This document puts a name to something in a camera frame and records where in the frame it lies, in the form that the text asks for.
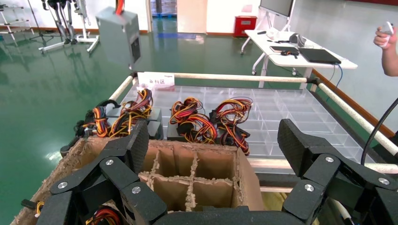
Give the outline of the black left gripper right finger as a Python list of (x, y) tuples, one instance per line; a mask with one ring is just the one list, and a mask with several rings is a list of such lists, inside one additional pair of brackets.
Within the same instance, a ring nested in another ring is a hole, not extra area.
[(290, 120), (279, 123), (277, 141), (299, 182), (282, 210), (310, 224), (329, 198), (346, 206), (362, 225), (398, 222), (398, 183), (344, 157), (325, 138), (307, 135)]

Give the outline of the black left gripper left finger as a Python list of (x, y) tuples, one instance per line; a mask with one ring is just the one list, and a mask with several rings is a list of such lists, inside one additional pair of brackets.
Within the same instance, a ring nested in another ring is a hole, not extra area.
[(130, 225), (153, 225), (168, 212), (165, 202), (140, 181), (148, 150), (147, 123), (138, 121), (125, 137), (109, 141), (98, 157), (51, 187), (39, 225), (81, 225), (110, 200)]

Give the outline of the person hand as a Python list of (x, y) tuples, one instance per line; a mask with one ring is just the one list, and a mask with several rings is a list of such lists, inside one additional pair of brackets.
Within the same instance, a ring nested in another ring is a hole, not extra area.
[(374, 44), (381, 47), (384, 50), (388, 50), (390, 48), (396, 48), (397, 36), (396, 36), (397, 29), (393, 27), (393, 33), (390, 35), (389, 40), (387, 40), (387, 34), (382, 32), (382, 27), (378, 27), (374, 37)]

